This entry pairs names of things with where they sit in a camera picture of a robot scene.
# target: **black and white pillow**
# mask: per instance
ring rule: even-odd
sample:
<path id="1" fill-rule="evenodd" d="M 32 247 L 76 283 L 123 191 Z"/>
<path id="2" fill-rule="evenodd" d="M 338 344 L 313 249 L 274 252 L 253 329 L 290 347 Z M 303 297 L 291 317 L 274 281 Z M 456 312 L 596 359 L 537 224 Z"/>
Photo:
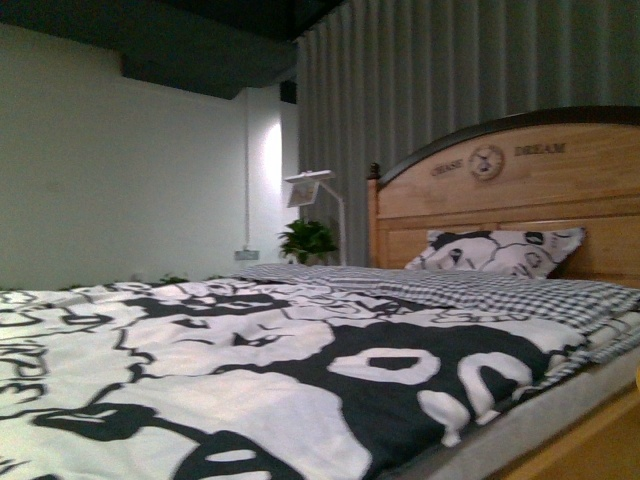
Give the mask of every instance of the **black and white pillow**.
<path id="1" fill-rule="evenodd" d="M 584 228 L 548 232 L 429 230 L 429 247 L 409 270 L 471 270 L 546 278 L 584 239 Z"/>

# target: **bed corner post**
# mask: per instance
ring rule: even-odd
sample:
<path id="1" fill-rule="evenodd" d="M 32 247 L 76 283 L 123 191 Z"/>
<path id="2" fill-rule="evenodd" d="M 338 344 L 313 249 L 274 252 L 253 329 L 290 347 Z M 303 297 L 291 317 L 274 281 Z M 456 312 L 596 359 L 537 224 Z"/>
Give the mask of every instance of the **bed corner post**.
<path id="1" fill-rule="evenodd" d="M 369 266 L 379 267 L 378 251 L 378 180 L 380 179 L 380 165 L 372 163 L 367 177 L 368 206 L 369 206 Z"/>

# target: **wooden bed frame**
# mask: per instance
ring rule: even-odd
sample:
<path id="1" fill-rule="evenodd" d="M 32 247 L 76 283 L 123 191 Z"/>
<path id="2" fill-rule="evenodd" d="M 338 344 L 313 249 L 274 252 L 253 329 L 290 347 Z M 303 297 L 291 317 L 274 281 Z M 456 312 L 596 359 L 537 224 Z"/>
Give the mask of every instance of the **wooden bed frame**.
<path id="1" fill-rule="evenodd" d="M 583 226 L 586 240 L 558 276 L 640 288 L 640 107 L 543 110 L 466 128 L 382 177 L 372 165 L 368 191 L 373 267 L 403 268 L 429 229 Z M 640 478 L 639 452 L 640 393 L 630 387 L 491 478 Z"/>

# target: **electrical outlet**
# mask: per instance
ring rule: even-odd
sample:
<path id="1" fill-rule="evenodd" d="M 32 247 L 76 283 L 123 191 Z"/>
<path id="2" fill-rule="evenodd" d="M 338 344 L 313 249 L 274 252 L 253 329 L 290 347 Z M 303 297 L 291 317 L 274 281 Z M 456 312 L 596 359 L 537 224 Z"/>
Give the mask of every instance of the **electrical outlet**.
<path id="1" fill-rule="evenodd" d="M 258 260 L 260 252 L 258 250 L 236 250 L 234 258 L 236 260 Z"/>

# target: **duvet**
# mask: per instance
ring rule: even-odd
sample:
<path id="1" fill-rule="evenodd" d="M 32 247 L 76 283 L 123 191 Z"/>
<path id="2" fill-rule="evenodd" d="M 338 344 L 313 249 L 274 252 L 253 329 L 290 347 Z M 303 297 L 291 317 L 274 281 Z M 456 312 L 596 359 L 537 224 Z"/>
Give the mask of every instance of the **duvet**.
<path id="1" fill-rule="evenodd" d="M 282 265 L 0 292 L 0 478 L 375 478 L 586 358 L 581 313 L 411 278 Z"/>

